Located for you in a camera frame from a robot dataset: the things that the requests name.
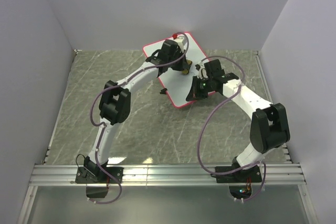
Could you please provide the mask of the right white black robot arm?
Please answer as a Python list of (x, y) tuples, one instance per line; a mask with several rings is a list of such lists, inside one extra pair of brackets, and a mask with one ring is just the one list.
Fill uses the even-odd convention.
[(187, 101), (206, 99), (211, 92), (219, 93), (226, 99), (217, 105), (208, 116), (229, 101), (234, 102), (251, 120), (250, 143), (233, 160), (233, 167), (227, 172), (213, 172), (199, 162), (203, 170), (215, 176), (232, 174), (234, 180), (245, 181), (250, 169), (257, 166), (274, 149), (290, 140), (286, 108), (281, 103), (273, 104), (261, 98), (244, 84), (245, 74), (238, 77), (226, 73), (218, 59), (202, 60), (197, 64), (198, 74), (193, 77)]

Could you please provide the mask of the white board with pink frame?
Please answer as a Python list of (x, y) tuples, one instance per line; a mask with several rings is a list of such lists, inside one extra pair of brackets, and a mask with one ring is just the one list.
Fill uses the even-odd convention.
[(197, 76), (198, 74), (195, 65), (198, 64), (201, 60), (205, 59), (206, 55), (190, 33), (178, 33), (184, 33), (188, 37), (188, 45), (184, 49), (184, 53), (179, 59), (170, 63), (166, 63), (164, 65), (160, 65), (157, 61), (157, 55), (162, 47), (163, 42), (166, 39), (173, 40), (172, 37), (144, 46), (143, 52), (146, 56), (146, 61), (151, 62), (155, 65), (159, 65), (160, 67), (165, 67), (173, 64), (182, 59), (184, 56), (186, 57), (186, 60), (192, 61), (190, 72), (187, 75), (184, 75), (179, 71), (174, 71), (171, 68), (168, 68), (167, 72), (159, 73), (158, 75), (158, 80), (160, 81), (162, 87), (167, 88), (166, 95), (171, 100), (173, 106), (175, 108), (182, 108), (191, 104), (191, 101), (186, 101), (186, 96), (190, 91), (193, 77)]

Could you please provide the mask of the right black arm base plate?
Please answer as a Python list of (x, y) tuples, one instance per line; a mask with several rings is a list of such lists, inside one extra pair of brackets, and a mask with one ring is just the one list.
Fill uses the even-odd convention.
[(242, 169), (228, 175), (211, 175), (217, 183), (261, 183), (262, 177), (258, 166), (249, 169)]

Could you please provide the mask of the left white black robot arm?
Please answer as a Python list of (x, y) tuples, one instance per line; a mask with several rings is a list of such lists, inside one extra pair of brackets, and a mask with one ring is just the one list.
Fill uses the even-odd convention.
[(158, 78), (169, 68), (182, 74), (189, 74), (192, 62), (187, 60), (189, 39), (185, 33), (177, 33), (172, 39), (163, 42), (138, 70), (117, 82), (108, 81), (103, 91), (95, 100), (100, 99), (100, 122), (93, 120), (93, 109), (90, 109), (90, 121), (99, 128), (97, 138), (90, 154), (85, 157), (84, 168), (87, 176), (94, 183), (100, 183), (106, 178), (106, 166), (109, 159), (116, 128), (123, 123), (130, 114), (131, 94), (139, 90), (144, 84)]

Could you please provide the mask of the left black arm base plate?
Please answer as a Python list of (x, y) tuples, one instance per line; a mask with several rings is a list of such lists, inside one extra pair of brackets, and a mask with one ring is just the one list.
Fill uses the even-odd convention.
[[(122, 182), (123, 177), (123, 167), (106, 167), (105, 170), (112, 175), (119, 183)], [(79, 167), (75, 179), (76, 184), (116, 184), (117, 182), (110, 178), (102, 170), (98, 169), (98, 174), (95, 175), (88, 171), (85, 167)]]

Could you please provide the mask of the yellow whiteboard eraser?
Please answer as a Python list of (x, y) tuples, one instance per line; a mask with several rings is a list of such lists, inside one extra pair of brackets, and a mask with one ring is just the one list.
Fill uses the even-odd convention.
[(186, 65), (184, 66), (184, 69), (181, 71), (181, 73), (184, 75), (189, 74), (191, 66), (192, 66), (192, 61), (187, 60)]

